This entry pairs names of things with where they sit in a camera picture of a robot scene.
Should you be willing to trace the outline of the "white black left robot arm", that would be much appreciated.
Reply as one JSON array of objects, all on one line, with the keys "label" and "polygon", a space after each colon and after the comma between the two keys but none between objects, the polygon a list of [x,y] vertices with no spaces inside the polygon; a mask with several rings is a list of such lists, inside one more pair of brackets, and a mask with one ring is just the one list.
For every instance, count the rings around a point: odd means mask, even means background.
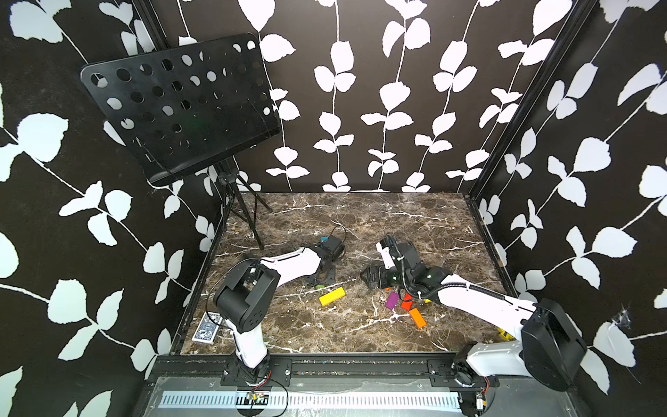
[{"label": "white black left robot arm", "polygon": [[328,274],[343,252],[344,244],[330,237],[284,255],[245,259],[223,276],[213,298],[220,316],[216,324],[231,330],[243,366],[255,371],[269,358],[262,321],[276,290],[300,278]]}]

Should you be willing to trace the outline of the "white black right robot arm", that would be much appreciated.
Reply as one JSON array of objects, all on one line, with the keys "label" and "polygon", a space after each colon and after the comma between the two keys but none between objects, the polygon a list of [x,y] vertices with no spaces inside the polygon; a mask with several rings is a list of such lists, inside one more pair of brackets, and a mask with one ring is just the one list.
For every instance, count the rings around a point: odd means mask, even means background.
[{"label": "white black right robot arm", "polygon": [[514,338],[497,347],[476,343],[462,350],[463,373],[531,376],[559,392],[573,386],[587,347],[557,302],[503,295],[440,267],[371,266],[361,272],[361,278],[369,288],[398,287],[415,300],[461,310]]}]

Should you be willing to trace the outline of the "yellow long block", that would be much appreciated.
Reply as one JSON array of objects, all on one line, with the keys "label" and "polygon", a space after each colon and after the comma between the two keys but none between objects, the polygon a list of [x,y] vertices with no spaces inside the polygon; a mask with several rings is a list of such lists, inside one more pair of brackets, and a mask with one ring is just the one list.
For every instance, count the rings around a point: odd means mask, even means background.
[{"label": "yellow long block", "polygon": [[329,304],[336,302],[340,300],[342,297],[346,295],[346,291],[344,288],[340,287],[335,289],[334,291],[331,291],[327,293],[326,295],[323,295],[319,298],[320,304],[322,307],[326,307]]}]

